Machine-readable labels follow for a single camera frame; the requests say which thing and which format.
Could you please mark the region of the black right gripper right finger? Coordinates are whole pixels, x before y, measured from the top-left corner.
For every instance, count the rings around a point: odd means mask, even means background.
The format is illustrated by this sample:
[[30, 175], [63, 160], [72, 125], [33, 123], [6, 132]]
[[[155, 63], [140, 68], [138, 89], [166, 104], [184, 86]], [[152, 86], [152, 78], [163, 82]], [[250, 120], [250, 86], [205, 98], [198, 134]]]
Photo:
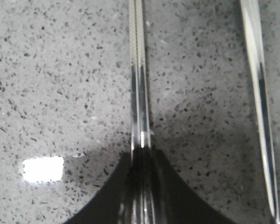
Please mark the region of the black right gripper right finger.
[[153, 150], [153, 180], [159, 224], [232, 224], [201, 199], [178, 175], [165, 154]]

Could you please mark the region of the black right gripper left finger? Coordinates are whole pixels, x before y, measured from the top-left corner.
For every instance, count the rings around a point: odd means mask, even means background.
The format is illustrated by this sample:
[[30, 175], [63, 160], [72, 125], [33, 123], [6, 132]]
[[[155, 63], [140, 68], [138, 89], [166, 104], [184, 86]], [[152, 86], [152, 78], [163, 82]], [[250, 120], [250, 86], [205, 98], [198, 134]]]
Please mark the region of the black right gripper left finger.
[[102, 188], [67, 224], [116, 224], [120, 203], [127, 185], [131, 154], [123, 153]]

